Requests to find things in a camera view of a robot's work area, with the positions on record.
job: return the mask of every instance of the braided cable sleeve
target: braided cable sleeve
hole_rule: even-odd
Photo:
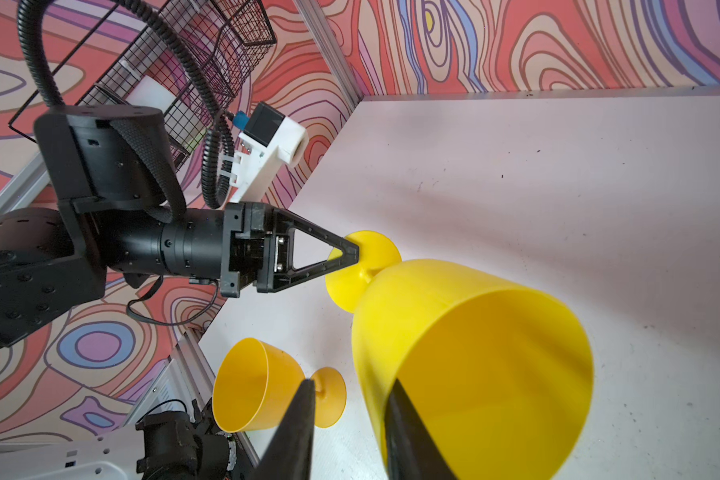
[[[63,105],[64,100],[61,97],[58,86],[54,81],[54,76],[50,72],[48,60],[45,57],[42,39],[42,20],[45,10],[53,0],[20,0],[17,12],[17,24],[19,32],[19,43],[21,51],[24,53],[24,59],[27,62],[32,79],[38,86],[38,91],[43,97],[47,106]],[[202,102],[205,104],[211,118],[220,118],[222,110],[216,101],[216,96],[210,89],[208,81],[200,67],[198,67],[190,50],[184,45],[179,35],[177,35],[172,27],[165,23],[157,12],[144,0],[112,0],[135,14],[154,33],[160,36],[165,45],[170,48],[176,58],[184,67],[187,76],[195,86],[197,93],[200,95]],[[206,148],[203,150],[202,156],[202,196],[206,204],[210,208],[218,208],[226,199],[226,191],[229,189],[229,181],[224,181],[224,177],[217,183],[216,169],[219,164],[219,141],[218,136],[224,140],[224,147],[228,154],[234,151],[234,140],[232,132],[225,120],[215,120],[211,126],[211,135],[215,133],[215,142],[206,142]]]
[[[169,224],[184,216],[186,200],[168,159],[155,148],[144,129],[133,120],[111,120],[110,125],[133,148],[168,200],[169,209],[151,206],[144,211],[155,220]]]

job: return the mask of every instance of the yellow cup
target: yellow cup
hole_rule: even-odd
[[[240,340],[224,357],[213,383],[216,424],[230,433],[278,426],[304,378],[302,368],[288,353],[253,338]],[[344,379],[331,367],[317,370],[312,379],[315,424],[330,427],[344,412]]]
[[[360,245],[360,262],[326,283],[340,306],[354,307],[352,354],[384,464],[384,414],[400,379],[458,478],[555,474],[592,397],[592,355],[575,315],[466,266],[400,262],[380,234],[347,238]]]

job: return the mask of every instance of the table surface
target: table surface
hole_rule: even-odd
[[[576,312],[594,398],[556,478],[720,478],[720,97],[364,101],[292,210]],[[296,243],[304,263],[328,250]],[[254,336],[307,375],[344,375],[344,416],[316,430],[315,479],[385,478],[351,325],[314,280],[244,290],[200,342],[214,369]],[[250,434],[259,453],[271,436]]]

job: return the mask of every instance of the psychedelic wallpaper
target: psychedelic wallpaper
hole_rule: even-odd
[[[321,0],[365,94],[720,85],[720,0]]]
[[[283,168],[264,201],[289,206],[344,125],[348,107],[328,66],[290,0],[266,0],[277,46],[259,64],[230,110],[252,110],[267,101],[308,129],[305,160]],[[56,65],[110,8],[107,0],[57,0],[44,20],[45,47]],[[34,91],[24,66],[15,25],[17,3],[0,0],[0,188],[34,156],[36,147],[8,128],[8,120]],[[56,75],[67,103],[74,103],[116,59],[143,25],[116,12]],[[30,131],[44,106],[38,101],[16,125]],[[202,207],[200,149],[179,172],[190,206]],[[53,206],[51,188],[37,205]],[[143,293],[148,282],[141,289]],[[118,427],[173,349],[181,329],[135,322],[125,304],[137,295],[120,275],[109,274],[103,299],[72,309],[12,348],[0,351],[0,442],[59,442]],[[209,287],[168,278],[142,313],[177,322],[212,296]],[[221,300],[190,328],[203,330]]]

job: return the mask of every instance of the black wire mesh basket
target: black wire mesh basket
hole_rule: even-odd
[[[277,42],[261,0],[168,0],[159,14],[192,52],[221,109],[234,100],[253,69]],[[170,92],[172,100],[163,111],[178,170],[212,127],[213,119],[176,56],[148,28],[144,27],[78,104],[129,103],[129,96],[144,77]],[[12,129],[16,130],[12,123],[34,96],[8,122]]]

